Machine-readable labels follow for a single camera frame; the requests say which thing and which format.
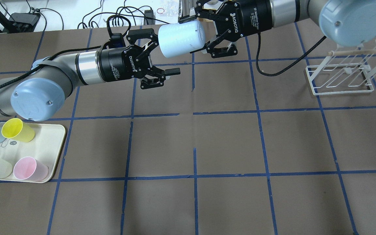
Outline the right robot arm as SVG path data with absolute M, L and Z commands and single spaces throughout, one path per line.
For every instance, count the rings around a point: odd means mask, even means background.
M 376 38 L 376 0 L 223 0 L 217 10 L 197 0 L 186 23 L 198 18 L 214 22 L 215 39 L 206 42 L 212 58 L 237 54 L 234 43 L 242 37 L 310 18 L 324 36 L 341 46 L 357 46 Z

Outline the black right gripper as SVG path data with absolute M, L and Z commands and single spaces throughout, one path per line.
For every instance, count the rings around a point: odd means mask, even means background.
M 273 17 L 269 0 L 227 0 L 217 9 L 203 9 L 207 0 L 197 0 L 196 15 L 179 18 L 179 24 L 191 22 L 197 18 L 212 20 L 216 36 L 197 50 L 210 54 L 212 58 L 236 55 L 238 49 L 234 44 L 240 38 L 272 29 Z

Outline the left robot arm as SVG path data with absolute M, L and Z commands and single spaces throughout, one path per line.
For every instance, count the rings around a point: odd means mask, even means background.
M 0 118 L 45 121 L 77 87 L 134 78 L 140 80 L 142 89 L 151 89 L 180 74 L 179 68 L 163 70 L 152 64 L 150 53 L 159 46 L 154 29 L 108 33 L 110 38 L 103 45 L 64 50 L 37 62 L 21 76 L 0 79 Z

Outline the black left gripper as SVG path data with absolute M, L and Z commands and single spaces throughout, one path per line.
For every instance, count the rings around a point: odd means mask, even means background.
M 159 45 L 153 28 L 113 33 L 97 51 L 100 77 L 105 82 L 140 79 L 141 89 L 161 87 L 167 76 L 180 75 L 180 68 L 159 69 L 152 65 L 150 53 Z

